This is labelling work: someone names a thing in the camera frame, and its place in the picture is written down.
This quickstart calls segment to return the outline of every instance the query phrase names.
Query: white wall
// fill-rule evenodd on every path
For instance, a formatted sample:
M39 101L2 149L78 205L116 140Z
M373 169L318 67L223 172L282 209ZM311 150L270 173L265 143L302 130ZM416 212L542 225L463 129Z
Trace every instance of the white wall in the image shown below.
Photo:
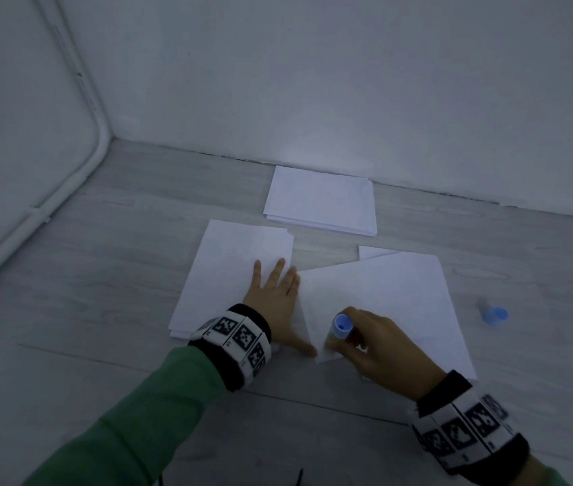
M95 121L33 0L0 0L0 241L93 151Z
M573 0L61 0L122 138L573 214Z

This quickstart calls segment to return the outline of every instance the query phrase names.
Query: hand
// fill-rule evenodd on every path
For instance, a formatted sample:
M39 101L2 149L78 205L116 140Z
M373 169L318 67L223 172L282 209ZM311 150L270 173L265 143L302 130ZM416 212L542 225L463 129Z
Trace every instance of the hand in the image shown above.
M300 277L297 275L295 266L289 269L282 282L277 282L284 269L286 261L280 259L275 264L273 272L262 288L262 263L255 261L253 266L253 279L248 288L248 293L243 298L243 303L254 308L271 328L273 341L291 346L305 356L314 357L317 351L306 341L300 339L291 328L291 317L295 308L295 297L300 286Z
M327 347L375 383L417 401L446 375L390 319L354 307L341 313L352 319L354 330L345 341L330 338ZM367 353L357 346L367 347Z

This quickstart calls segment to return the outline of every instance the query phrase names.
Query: paper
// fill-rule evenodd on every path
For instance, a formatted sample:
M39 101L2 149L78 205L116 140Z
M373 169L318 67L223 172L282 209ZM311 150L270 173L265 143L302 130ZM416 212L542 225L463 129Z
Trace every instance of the paper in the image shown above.
M369 179L276 167L264 214L268 220L376 235Z
M172 315L170 335L187 339L208 320L241 303L256 259L262 262L262 283L281 257L286 259L285 274L292 251L293 236L285 228L210 220Z
M371 259L300 272L298 296L310 342L319 351L316 361L340 357L324 350L324 339L334 316L352 305L394 320L442 369L475 379L436 256L363 246L361 251L363 256L379 252Z

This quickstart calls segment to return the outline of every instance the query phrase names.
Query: left hand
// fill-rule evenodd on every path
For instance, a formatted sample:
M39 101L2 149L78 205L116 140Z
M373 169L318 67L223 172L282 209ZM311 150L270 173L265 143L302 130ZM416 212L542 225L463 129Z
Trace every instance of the left hand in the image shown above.
M315 348L300 339L291 328L295 297L300 286L300 277L297 275L295 266L286 272L279 285L277 283L285 263L284 259L277 261L268 281L262 287L262 263L255 261L253 279L248 293L243 298L243 303L257 310L266 319L275 343L291 346L303 355L313 358L317 354Z

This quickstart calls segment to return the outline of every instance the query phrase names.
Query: wooden floor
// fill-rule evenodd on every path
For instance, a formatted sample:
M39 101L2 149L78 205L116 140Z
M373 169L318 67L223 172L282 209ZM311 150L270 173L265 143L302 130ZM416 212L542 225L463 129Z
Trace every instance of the wooden floor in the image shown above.
M0 270L0 484L159 366L167 325L210 218L262 216L273 167L115 141L105 163ZM436 254L479 380L535 455L573 484L573 218L375 185L377 237L291 227L300 269L357 245ZM478 298L507 308L491 328ZM166 484L442 485L402 423L409 402L346 361L281 351L249 391L214 405Z

